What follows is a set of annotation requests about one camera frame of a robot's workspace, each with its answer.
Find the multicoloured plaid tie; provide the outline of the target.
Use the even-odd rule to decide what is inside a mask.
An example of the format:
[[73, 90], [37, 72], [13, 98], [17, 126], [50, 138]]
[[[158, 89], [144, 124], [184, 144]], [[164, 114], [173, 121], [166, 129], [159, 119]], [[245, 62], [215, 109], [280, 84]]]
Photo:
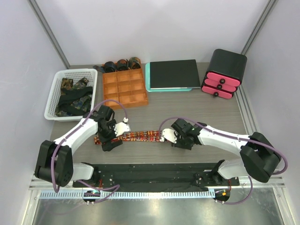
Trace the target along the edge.
[[130, 132], [113, 138], [111, 142], [160, 142], [160, 135], [161, 131], [159, 130]]

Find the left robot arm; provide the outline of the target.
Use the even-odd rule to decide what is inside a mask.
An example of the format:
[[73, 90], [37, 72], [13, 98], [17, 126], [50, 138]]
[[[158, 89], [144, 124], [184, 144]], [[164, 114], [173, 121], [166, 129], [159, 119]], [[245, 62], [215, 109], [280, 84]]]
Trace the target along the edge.
[[93, 135], [98, 135], [103, 151], [122, 145], [122, 141], [115, 138], [130, 131], [128, 117], [116, 122], [114, 114], [112, 108], [102, 105], [99, 110], [86, 113], [75, 127], [60, 138], [43, 141], [35, 177], [52, 183], [55, 192], [71, 181], [84, 181], [89, 187], [95, 187], [100, 181], [99, 167], [90, 163], [75, 163], [73, 155]]

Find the black pink drawer cabinet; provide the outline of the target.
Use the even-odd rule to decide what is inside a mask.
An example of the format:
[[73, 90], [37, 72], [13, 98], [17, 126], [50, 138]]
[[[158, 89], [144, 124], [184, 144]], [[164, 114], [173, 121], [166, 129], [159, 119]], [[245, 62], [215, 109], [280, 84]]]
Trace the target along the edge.
[[214, 97], [231, 99], [242, 84], [247, 60], [245, 55], [216, 49], [205, 73], [201, 90]]

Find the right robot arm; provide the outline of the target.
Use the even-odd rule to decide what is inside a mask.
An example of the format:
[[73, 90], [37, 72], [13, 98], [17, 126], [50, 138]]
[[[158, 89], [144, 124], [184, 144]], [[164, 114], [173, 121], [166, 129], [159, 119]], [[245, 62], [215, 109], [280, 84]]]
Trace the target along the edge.
[[261, 133], [238, 135], [215, 129], [204, 123], [190, 124], [177, 119], [171, 128], [162, 131], [161, 140], [173, 147], [190, 150], [196, 145], [212, 146], [235, 154], [239, 159], [220, 160], [212, 169], [212, 181], [223, 185], [229, 179], [250, 176], [267, 183], [281, 161], [268, 139]]

